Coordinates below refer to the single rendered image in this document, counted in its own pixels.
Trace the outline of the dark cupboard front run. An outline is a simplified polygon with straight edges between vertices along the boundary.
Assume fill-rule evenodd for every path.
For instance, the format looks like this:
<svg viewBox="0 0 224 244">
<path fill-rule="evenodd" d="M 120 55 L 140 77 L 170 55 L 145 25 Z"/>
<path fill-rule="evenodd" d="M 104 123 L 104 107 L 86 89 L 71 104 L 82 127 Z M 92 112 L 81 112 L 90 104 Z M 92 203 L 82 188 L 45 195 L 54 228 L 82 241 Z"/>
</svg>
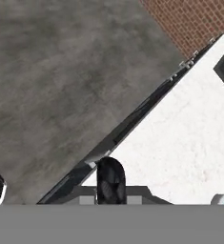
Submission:
<svg viewBox="0 0 224 244">
<path fill-rule="evenodd" d="M 96 170 L 85 163 L 85 160 L 96 153 L 112 152 L 122 141 L 135 129 L 135 127 L 157 106 L 157 104 L 169 93 L 173 87 L 193 68 L 193 66 L 210 50 L 210 48 L 222 37 L 220 33 L 213 37 L 200 51 L 195 51 L 190 58 L 193 64 L 188 67 L 179 68 L 177 77 L 170 81 L 167 78 L 155 91 L 153 91 L 130 115 L 128 115 L 118 126 L 116 126 L 93 150 L 80 160 L 60 181 L 58 181 L 44 196 L 38 204 L 54 204 L 54 201 L 66 196 L 73 189 L 81 186 Z"/>
</svg>

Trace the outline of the white and teal object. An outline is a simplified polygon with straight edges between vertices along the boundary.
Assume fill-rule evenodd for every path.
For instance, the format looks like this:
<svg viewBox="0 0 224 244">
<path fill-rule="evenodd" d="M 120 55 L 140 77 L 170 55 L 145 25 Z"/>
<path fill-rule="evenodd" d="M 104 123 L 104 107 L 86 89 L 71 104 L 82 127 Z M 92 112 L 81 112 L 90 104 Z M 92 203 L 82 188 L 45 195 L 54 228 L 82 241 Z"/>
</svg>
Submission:
<svg viewBox="0 0 224 244">
<path fill-rule="evenodd" d="M 212 201 L 211 201 L 212 205 L 224 205 L 224 194 L 216 194 Z"/>
</svg>

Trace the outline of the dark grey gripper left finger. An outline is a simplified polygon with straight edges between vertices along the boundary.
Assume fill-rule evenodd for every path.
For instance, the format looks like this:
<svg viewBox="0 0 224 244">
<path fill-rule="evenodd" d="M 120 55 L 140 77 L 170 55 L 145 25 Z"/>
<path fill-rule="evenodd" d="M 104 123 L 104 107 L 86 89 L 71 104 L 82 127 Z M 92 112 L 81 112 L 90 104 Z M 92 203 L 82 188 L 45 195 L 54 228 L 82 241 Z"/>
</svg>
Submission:
<svg viewBox="0 0 224 244">
<path fill-rule="evenodd" d="M 95 187 L 77 187 L 66 196 L 55 200 L 54 204 L 112 204 L 112 159 L 106 156 L 97 162 Z"/>
</svg>

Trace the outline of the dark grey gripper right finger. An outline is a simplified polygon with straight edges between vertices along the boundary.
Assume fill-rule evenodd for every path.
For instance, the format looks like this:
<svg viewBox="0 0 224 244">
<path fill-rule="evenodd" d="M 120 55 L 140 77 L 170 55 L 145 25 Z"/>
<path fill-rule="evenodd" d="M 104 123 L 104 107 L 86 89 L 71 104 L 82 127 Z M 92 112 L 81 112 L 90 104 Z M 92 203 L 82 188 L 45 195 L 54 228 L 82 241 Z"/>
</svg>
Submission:
<svg viewBox="0 0 224 244">
<path fill-rule="evenodd" d="M 126 186 L 122 164 L 112 159 L 112 204 L 170 204 L 151 193 L 147 186 Z"/>
</svg>

